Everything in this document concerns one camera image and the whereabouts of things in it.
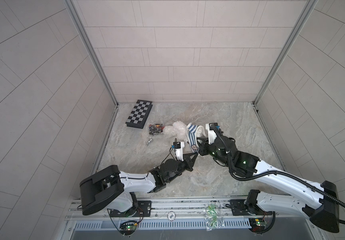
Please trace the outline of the blue white striped shirt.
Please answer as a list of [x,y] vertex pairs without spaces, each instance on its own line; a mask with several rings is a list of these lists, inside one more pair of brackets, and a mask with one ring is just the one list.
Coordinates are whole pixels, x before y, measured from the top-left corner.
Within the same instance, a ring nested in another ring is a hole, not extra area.
[[186,127],[186,137],[193,153],[198,153],[199,150],[199,138],[206,138],[205,129],[203,126],[194,125],[189,123]]

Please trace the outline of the white teddy bear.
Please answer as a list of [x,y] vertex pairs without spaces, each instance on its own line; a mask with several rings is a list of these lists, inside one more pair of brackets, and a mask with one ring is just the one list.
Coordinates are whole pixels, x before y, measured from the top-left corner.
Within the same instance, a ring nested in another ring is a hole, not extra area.
[[182,121],[174,122],[172,126],[165,126],[163,135],[167,137],[176,137],[179,141],[188,143],[186,137],[186,127],[187,125]]

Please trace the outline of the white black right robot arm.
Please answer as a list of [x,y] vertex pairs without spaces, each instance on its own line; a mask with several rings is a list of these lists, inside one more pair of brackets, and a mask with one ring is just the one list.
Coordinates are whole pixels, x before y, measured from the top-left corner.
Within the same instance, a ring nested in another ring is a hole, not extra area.
[[251,190],[245,201],[250,212],[279,212],[309,219],[318,228],[339,233],[339,199],[334,183],[304,180],[284,172],[254,155],[241,152],[235,141],[226,136],[209,140],[200,137],[193,147],[201,156],[210,155],[216,162],[228,168],[238,181],[252,181],[270,185],[285,195],[270,195]]

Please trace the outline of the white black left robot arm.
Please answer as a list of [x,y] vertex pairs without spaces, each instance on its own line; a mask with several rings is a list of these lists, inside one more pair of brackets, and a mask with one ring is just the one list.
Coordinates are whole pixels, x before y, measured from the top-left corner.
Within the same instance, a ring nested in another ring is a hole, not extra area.
[[156,193],[185,171],[193,171],[197,153],[184,154],[182,160],[168,159],[146,174],[130,174],[111,165],[79,184],[81,210],[84,216],[105,208],[121,213],[138,208],[135,193]]

